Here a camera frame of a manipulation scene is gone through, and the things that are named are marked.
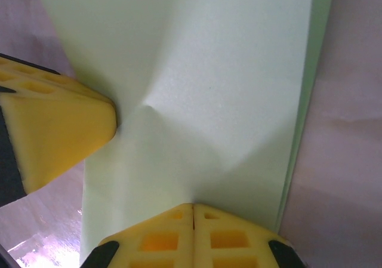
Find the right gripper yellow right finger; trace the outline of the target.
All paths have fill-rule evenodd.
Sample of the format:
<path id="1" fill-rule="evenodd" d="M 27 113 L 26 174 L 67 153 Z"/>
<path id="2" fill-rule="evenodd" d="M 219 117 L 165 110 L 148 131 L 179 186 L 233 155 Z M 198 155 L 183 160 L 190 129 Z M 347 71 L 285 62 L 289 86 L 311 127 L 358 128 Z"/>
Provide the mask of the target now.
<path id="1" fill-rule="evenodd" d="M 194 205 L 194 268 L 303 268 L 292 245 L 255 223 Z"/>

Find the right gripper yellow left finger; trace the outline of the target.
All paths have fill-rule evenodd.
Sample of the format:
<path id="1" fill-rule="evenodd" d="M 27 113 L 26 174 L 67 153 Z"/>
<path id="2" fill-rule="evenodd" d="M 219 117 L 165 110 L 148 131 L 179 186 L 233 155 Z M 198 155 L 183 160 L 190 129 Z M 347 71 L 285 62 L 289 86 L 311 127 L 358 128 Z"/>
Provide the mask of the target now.
<path id="1" fill-rule="evenodd" d="M 193 268 L 193 204 L 108 236 L 80 268 Z"/>

